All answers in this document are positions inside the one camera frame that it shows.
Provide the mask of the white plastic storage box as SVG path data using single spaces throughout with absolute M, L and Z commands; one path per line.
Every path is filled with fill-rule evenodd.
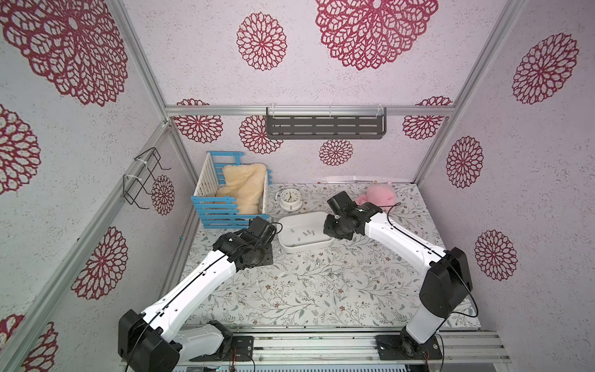
M 322 250 L 335 239 L 324 233 L 326 212 L 290 215 L 278 222 L 283 226 L 278 234 L 281 248 L 288 254 Z

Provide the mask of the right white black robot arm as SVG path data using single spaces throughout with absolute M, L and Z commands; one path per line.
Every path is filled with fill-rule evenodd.
M 328 214 L 324 234 L 350 240 L 359 234 L 379 243 L 408 262 L 423 277 L 420 306 L 401 332 L 408 342 L 422 345 L 442 327 L 472 294 L 466 254 L 429 243 L 376 209 L 357 207 L 342 215 Z

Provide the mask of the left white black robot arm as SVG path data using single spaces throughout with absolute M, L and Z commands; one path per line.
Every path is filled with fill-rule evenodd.
M 232 232 L 221 236 L 203 262 L 170 292 L 142 312 L 129 310 L 120 318 L 118 354 L 126 369 L 172 371 L 195 358 L 227 358 L 233 332 L 221 322 L 181 328 L 223 282 L 239 271 L 272 263 L 271 241 L 243 239 Z

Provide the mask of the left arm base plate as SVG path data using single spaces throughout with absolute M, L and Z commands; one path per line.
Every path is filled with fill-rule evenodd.
M 197 356 L 192 362 L 248 362 L 252 360 L 254 352 L 253 336 L 233 336 L 225 340 L 218 351 L 212 355 Z

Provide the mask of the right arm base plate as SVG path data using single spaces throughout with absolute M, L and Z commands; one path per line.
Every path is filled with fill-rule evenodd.
M 408 336 L 403 338 L 400 334 L 379 335 L 375 336 L 375 343 L 382 361 L 429 362 L 443 359 L 443 349 L 435 336 L 419 344 Z

